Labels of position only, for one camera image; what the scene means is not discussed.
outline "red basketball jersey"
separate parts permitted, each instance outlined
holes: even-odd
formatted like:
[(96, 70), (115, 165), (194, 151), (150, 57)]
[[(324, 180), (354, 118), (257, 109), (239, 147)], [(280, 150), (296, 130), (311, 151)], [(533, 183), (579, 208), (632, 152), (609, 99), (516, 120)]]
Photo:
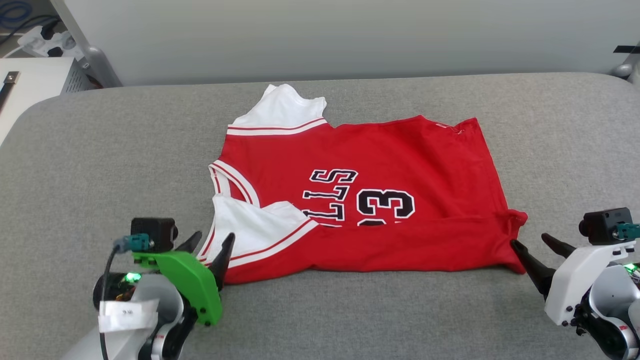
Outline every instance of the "red basketball jersey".
[[(448, 126), (417, 116), (333, 127), (322, 118), (325, 104), (288, 85), (270, 86), (228, 127), (209, 167), (216, 193), (256, 208), (286, 201), (323, 225), (277, 253), (233, 266), (230, 282), (274, 277), (264, 270), (273, 270), (273, 261), (295, 271), (505, 264), (524, 272), (509, 241), (527, 216), (507, 207), (476, 119)], [(201, 259), (214, 257), (204, 249)]]

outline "power strip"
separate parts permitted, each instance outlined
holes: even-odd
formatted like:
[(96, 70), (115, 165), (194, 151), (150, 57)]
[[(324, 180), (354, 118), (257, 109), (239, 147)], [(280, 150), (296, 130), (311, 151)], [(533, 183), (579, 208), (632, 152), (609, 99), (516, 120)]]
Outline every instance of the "power strip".
[(46, 40), (42, 37), (42, 26), (35, 26), (18, 39), (18, 45), (22, 46), (24, 52), (37, 58), (74, 57), (83, 63), (84, 54), (68, 31), (55, 33), (50, 40)]

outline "gray cushion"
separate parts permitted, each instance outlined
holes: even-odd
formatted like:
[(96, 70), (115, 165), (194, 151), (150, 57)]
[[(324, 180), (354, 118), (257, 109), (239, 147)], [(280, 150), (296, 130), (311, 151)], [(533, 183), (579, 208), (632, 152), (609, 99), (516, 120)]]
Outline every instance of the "gray cushion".
[[(549, 265), (548, 231), (586, 245), (586, 211), (640, 218), (640, 95), (596, 74), (515, 74), (291, 83), (325, 96), (326, 118), (383, 122), (477, 117), (520, 239)], [(41, 102), (0, 147), (3, 359), (57, 359), (96, 324), (91, 296), (111, 239), (136, 216), (207, 232), (207, 164), (225, 126), (266, 84), (82, 92)], [(134, 270), (119, 256), (115, 270)], [(603, 359), (556, 327), (529, 278), (505, 268), (458, 273), (301, 274), (223, 290), (225, 313), (198, 326), (183, 359)]]

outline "red stripe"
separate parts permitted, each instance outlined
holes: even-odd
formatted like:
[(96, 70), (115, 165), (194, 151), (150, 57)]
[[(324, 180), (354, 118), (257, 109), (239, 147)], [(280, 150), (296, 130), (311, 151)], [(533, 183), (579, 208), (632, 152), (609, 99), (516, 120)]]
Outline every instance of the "red stripe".
[(218, 182), (218, 175), (214, 172), (213, 178), (216, 181), (216, 193), (221, 193), (222, 189), (220, 188), (220, 183)]
[(237, 126), (228, 126), (229, 129), (234, 129), (234, 130), (295, 130), (295, 129), (299, 129), (301, 127), (305, 127), (309, 124), (312, 124), (316, 121), (319, 120), (324, 120), (323, 117), (315, 119), (315, 120), (311, 120), (310, 122), (307, 122), (306, 124), (302, 124), (300, 126), (296, 126), (296, 127), (237, 127)]
[(202, 252), (202, 254), (206, 254), (207, 250), (209, 250), (209, 247), (211, 246), (211, 243), (213, 242), (213, 235), (216, 233), (216, 231), (211, 231), (211, 237), (209, 238), (209, 242), (207, 243), (207, 246), (204, 248), (204, 251)]
[(229, 171), (225, 170), (223, 167), (221, 167), (220, 165), (213, 163), (211, 164), (211, 166), (213, 167), (218, 167), (218, 169), (220, 171), (222, 171), (227, 177), (232, 178), (233, 180), (236, 181), (236, 185), (240, 186), (242, 188), (242, 190), (244, 190), (244, 194), (246, 194), (246, 200), (249, 202), (249, 204), (253, 205), (253, 201), (251, 200), (251, 198), (249, 198), (249, 192), (246, 191), (246, 188), (244, 187), (244, 185), (242, 184), (242, 182), (240, 182), (240, 180), (236, 179), (235, 176), (233, 176)]
[(272, 246), (270, 246), (270, 247), (268, 247), (266, 249), (262, 249), (260, 251), (255, 251), (255, 252), (250, 252), (249, 254), (243, 254), (243, 255), (240, 255), (240, 256), (236, 256), (236, 257), (231, 258), (231, 260), (242, 259), (242, 258), (245, 258), (247, 256), (260, 254), (261, 252), (265, 252), (265, 251), (267, 251), (269, 249), (273, 249), (273, 247), (276, 247), (279, 243), (282, 243), (286, 239), (288, 239), (291, 236), (293, 236), (293, 234), (297, 233), (304, 225), (307, 225), (310, 221), (311, 221), (311, 219), (307, 219), (307, 221), (302, 223), (302, 225), (300, 225), (297, 229), (295, 229), (293, 232), (291, 232), (291, 234), (287, 235), (285, 238), (283, 238), (282, 240), (278, 241), (277, 243), (273, 244)]

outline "blue cable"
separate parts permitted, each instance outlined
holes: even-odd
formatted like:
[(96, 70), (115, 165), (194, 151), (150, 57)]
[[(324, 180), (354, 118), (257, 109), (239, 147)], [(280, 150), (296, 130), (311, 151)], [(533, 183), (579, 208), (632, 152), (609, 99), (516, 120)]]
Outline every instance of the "blue cable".
[(14, 23), (20, 23), (24, 19), (27, 19), (32, 11), (33, 8), (31, 5), (24, 1), (10, 1), (2, 4), (0, 5), (0, 26), (9, 30), (16, 29), (17, 25)]

